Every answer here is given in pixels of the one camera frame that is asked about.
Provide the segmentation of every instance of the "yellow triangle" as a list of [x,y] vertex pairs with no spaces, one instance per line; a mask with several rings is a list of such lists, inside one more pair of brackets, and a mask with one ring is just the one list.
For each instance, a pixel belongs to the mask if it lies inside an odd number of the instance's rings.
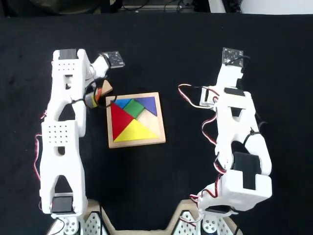
[[139,121],[133,119],[131,123],[119,134],[114,142],[135,141],[158,138],[155,133],[143,126]]

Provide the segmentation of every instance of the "colored puzzle piece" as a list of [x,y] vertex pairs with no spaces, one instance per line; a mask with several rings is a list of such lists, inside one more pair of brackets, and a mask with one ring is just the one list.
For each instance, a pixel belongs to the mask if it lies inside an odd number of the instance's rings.
[[111,116],[112,116],[112,135],[115,140],[121,132],[128,126],[133,120],[133,117],[122,110],[118,105],[113,103],[111,105]]
[[118,105],[121,109],[123,109],[131,99],[117,99],[114,104]]
[[145,109],[149,110],[155,116],[157,116],[157,107],[154,97],[142,97],[135,99],[139,104],[141,104]]
[[150,131],[147,127],[143,126],[136,119],[133,119],[131,123],[122,131],[122,133],[114,140],[119,141],[135,141],[144,139],[158,138],[155,133]]
[[141,104],[132,99],[123,110],[132,115],[134,118],[137,118],[143,109],[144,107]]

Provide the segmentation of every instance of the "red triangle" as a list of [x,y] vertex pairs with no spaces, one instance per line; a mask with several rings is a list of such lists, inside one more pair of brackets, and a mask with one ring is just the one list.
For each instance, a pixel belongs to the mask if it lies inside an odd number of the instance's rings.
[[113,140],[115,140],[133,120],[133,117],[114,103],[111,105],[111,116]]

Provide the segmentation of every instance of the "purple triangle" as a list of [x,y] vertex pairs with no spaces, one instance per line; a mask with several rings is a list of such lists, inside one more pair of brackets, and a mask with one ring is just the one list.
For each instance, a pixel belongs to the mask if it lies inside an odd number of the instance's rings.
[[157,116],[157,107],[154,97],[136,98],[135,100],[145,107],[145,109]]

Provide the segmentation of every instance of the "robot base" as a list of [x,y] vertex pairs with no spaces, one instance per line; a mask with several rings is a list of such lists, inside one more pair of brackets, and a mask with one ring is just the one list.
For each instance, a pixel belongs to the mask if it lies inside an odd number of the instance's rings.
[[[210,216],[208,219],[204,217],[202,221],[195,223],[192,226],[179,219],[182,216],[187,221],[192,221],[198,217],[198,210],[191,200],[182,200],[177,206],[173,217],[165,230],[144,231],[144,230],[116,230],[110,222],[107,214],[102,209],[102,218],[104,221],[102,227],[102,235],[233,235],[237,226],[229,217],[216,218]],[[84,216],[85,228],[84,235],[100,235],[100,213],[99,204],[94,200],[88,200],[88,209]],[[58,232],[63,226],[63,223],[56,220],[51,226],[46,235],[51,235]],[[67,225],[56,235],[68,234],[71,224]]]

